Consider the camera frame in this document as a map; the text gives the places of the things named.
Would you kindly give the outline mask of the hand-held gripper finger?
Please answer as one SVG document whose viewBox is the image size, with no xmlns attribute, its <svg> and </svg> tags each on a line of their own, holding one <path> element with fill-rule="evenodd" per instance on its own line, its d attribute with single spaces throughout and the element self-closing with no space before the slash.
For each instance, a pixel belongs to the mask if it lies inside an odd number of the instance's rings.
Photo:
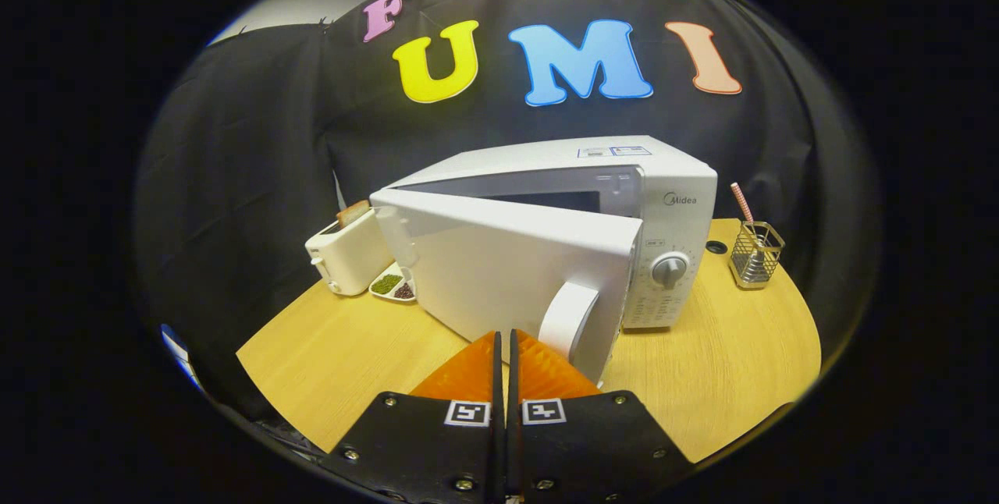
<svg viewBox="0 0 999 504">
<path fill-rule="evenodd" d="M 500 502 L 502 397 L 502 336 L 489 331 L 410 393 L 375 395 L 322 469 L 389 502 Z"/>
<path fill-rule="evenodd" d="M 522 503 L 649 503 L 695 472 L 638 395 L 599 391 L 524 331 L 510 343 L 507 491 Z"/>
</svg>

